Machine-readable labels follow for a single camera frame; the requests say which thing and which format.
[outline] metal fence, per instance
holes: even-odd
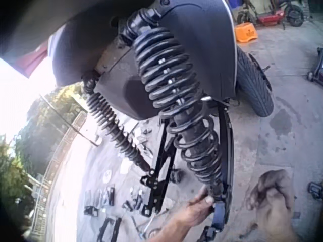
[[[77,130],[80,130],[86,121],[86,117],[87,114],[81,111],[75,118],[72,125]],[[37,193],[35,211],[30,233],[32,238],[38,241],[45,241],[47,223],[46,207],[48,201],[50,200],[50,190],[52,185],[55,183],[55,180],[57,179],[57,173],[60,169],[60,166],[64,161],[76,136],[77,132],[75,132],[72,128],[69,128],[67,130],[61,142],[57,146],[56,151],[54,152],[41,181],[41,185]]]

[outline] black coil spring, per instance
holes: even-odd
[[[134,162],[138,159],[143,160],[139,149],[129,138],[129,134],[125,133],[124,127],[119,125],[120,121],[116,119],[117,116],[106,99],[100,93],[93,93],[86,103],[101,129],[107,130],[106,135],[111,135],[111,141],[116,142],[116,148],[120,148],[120,153]]]
[[[194,113],[187,121],[181,124],[171,122],[167,127],[168,133],[178,135],[174,145],[182,150],[182,159],[199,181],[219,184],[222,175],[219,138],[213,130],[214,122],[200,100],[202,92],[199,90],[199,82],[195,80],[196,74],[189,62],[189,55],[163,27],[145,31],[135,39],[133,46],[145,90],[153,106],[162,109],[160,117],[176,120],[177,116]],[[192,131],[194,126],[201,124],[205,128],[201,135],[189,142],[180,142],[183,132],[189,129]],[[203,142],[207,142],[207,148],[202,151],[195,149],[195,153],[192,153],[192,149]]]

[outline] orange stool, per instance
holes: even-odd
[[[234,32],[238,42],[247,43],[252,39],[257,39],[258,34],[252,23],[243,23],[235,27]]]

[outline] screw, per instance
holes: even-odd
[[[170,4],[170,0],[160,0],[161,5],[168,5]]]

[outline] hand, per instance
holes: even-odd
[[[257,209],[259,228],[271,236],[292,232],[293,207],[294,190],[285,170],[263,174],[247,198],[247,208]]]
[[[214,198],[207,196],[207,189],[204,185],[198,194],[175,214],[173,219],[185,227],[198,226],[211,214],[213,204]]]

